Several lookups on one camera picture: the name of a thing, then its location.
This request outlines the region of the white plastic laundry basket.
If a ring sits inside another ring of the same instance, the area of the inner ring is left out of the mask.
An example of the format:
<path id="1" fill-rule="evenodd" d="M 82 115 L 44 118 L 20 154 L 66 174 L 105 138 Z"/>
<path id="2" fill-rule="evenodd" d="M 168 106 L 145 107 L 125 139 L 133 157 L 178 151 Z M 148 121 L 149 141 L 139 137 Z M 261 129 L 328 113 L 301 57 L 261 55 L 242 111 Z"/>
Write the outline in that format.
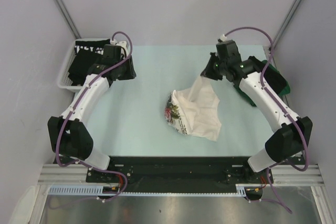
<path id="1" fill-rule="evenodd" d="M 85 38 L 85 39 L 76 39 L 76 40 L 104 40 L 104 39 L 107 39 L 107 38 Z M 72 86 L 71 85 L 72 81 L 68 78 L 68 74 L 69 74 L 68 70 L 75 57 L 75 52 L 74 52 L 75 41 L 72 42 L 72 44 L 70 45 L 68 49 L 68 52 L 66 53 L 66 56 L 61 66 L 61 70 L 57 78 L 58 87 L 61 89 L 67 89 L 71 92 L 77 92 L 82 88 L 82 86 Z"/>

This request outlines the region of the white floral print t-shirt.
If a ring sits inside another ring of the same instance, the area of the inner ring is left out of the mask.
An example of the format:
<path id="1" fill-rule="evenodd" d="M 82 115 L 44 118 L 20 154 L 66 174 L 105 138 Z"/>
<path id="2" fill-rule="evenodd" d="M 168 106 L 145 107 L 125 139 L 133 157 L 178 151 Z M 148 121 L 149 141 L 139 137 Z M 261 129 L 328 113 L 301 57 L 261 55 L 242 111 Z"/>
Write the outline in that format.
<path id="1" fill-rule="evenodd" d="M 218 118 L 219 102 L 210 80 L 199 76 L 190 88 L 171 92 L 164 116 L 168 125 L 180 134 L 216 142 L 222 127 Z"/>

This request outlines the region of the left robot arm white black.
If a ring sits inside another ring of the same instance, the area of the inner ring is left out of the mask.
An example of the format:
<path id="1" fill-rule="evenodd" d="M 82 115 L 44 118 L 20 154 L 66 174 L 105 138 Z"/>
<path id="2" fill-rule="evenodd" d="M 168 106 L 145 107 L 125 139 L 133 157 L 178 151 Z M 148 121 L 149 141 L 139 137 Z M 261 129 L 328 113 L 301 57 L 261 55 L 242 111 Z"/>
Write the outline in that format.
<path id="1" fill-rule="evenodd" d="M 95 56 L 77 96 L 59 117 L 52 116 L 47 123 L 50 143 L 56 154 L 66 156 L 72 162 L 83 162 L 98 169 L 98 176 L 105 182 L 115 178 L 116 169 L 109 165 L 110 157 L 98 150 L 87 130 L 88 120 L 100 98 L 117 80 L 136 77 L 132 61 L 132 42 L 116 39 L 77 40 L 76 56 Z"/>

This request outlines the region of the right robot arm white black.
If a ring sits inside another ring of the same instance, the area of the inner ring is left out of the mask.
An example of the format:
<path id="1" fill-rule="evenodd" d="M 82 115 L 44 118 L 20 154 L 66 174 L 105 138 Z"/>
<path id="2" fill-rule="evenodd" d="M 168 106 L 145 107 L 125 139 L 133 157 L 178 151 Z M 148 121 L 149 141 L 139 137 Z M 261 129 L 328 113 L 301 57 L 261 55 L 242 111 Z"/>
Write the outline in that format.
<path id="1" fill-rule="evenodd" d="M 266 169 L 299 152 L 307 152 L 313 124 L 309 117 L 300 117 L 289 108 L 272 89 L 264 78 L 269 70 L 267 65 L 254 56 L 242 60 L 233 40 L 219 39 L 216 50 L 210 54 L 201 76 L 212 80 L 226 78 L 239 87 L 262 112 L 273 132 L 265 147 L 251 156 L 242 169 L 243 179 L 254 183 Z"/>

